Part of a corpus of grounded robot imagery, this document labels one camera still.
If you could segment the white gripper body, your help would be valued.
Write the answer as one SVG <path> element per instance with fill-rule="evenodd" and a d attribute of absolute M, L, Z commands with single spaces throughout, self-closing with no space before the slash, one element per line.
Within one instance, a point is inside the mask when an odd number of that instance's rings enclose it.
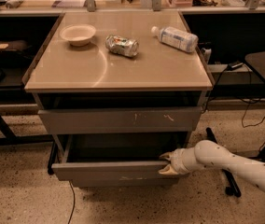
<path fill-rule="evenodd" d="M 176 149 L 171 155 L 171 165 L 181 175 L 204 168 L 204 165 L 197 161 L 193 147 Z"/>

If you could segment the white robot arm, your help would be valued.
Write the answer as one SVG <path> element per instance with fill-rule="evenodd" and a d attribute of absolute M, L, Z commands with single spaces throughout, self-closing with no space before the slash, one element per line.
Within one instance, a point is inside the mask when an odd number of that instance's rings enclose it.
<path fill-rule="evenodd" d="M 208 168 L 224 169 L 265 192 L 265 163 L 229 152 L 210 140 L 202 140 L 191 148 L 178 148 L 160 155 L 169 163 L 160 175 L 186 175 Z"/>

